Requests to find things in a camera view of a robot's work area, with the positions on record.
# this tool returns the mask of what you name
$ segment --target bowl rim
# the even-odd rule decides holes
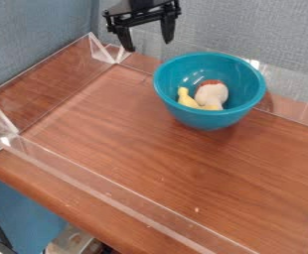
[[[197,57],[197,56],[216,56],[216,57],[221,57],[221,58],[233,60],[233,61],[239,62],[240,64],[245,65],[252,70],[252,72],[259,80],[260,86],[259,86],[259,90],[258,90],[258,93],[256,93],[254,99],[251,101],[248,101],[244,105],[235,107],[232,109],[220,110],[220,111],[203,110],[203,109],[196,109],[196,108],[192,108],[192,107],[188,107],[188,106],[180,104],[175,99],[172,99],[165,94],[164,90],[160,88],[160,85],[158,85],[158,76],[160,76],[164,68],[176,61],[188,59],[191,57]],[[259,103],[259,101],[264,97],[264,94],[267,91],[267,85],[266,85],[266,79],[264,79],[263,74],[244,59],[241,59],[233,55],[219,53],[219,52],[196,52],[196,53],[188,53],[181,56],[177,56],[161,64],[161,66],[157,68],[157,70],[154,72],[154,89],[156,89],[157,94],[165,100],[165,102],[168,104],[171,104],[175,107],[179,107],[180,109],[183,109],[185,111],[189,111],[191,113],[197,113],[197,114],[203,114],[203,115],[228,115],[228,114],[243,112],[243,111],[251,109]]]

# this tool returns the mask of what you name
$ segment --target toy food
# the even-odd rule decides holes
[[[220,80],[207,80],[196,92],[196,101],[204,109],[224,110],[229,98],[229,89]]]
[[[193,97],[189,95],[189,88],[187,87],[180,87],[179,89],[179,95],[180,95],[180,100],[179,102],[188,106],[188,107],[193,107],[193,108],[200,108],[200,104],[197,103],[197,101],[193,99]]]

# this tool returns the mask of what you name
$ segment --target teal bowl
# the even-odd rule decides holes
[[[231,92],[225,110],[207,111],[181,105],[179,88],[191,89],[195,97],[200,83],[221,80]],[[217,130],[233,125],[266,94],[262,73],[243,59],[221,53],[192,53],[171,59],[154,73],[154,88],[173,116],[200,130]]]

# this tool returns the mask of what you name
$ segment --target wooden table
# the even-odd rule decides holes
[[[105,64],[83,57],[83,46],[73,45],[0,90],[0,107],[25,137],[258,253],[308,253],[308,127],[252,110],[231,128],[196,131],[166,111],[152,75],[116,65],[96,77],[92,69]],[[150,72],[157,63],[138,55],[129,62],[138,59]],[[63,83],[77,62],[90,75]],[[83,78],[86,85],[69,95]],[[0,180],[121,253],[195,253],[6,151]]]

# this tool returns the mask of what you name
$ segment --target floor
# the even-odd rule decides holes
[[[0,224],[19,254],[41,254],[66,222],[0,183]]]

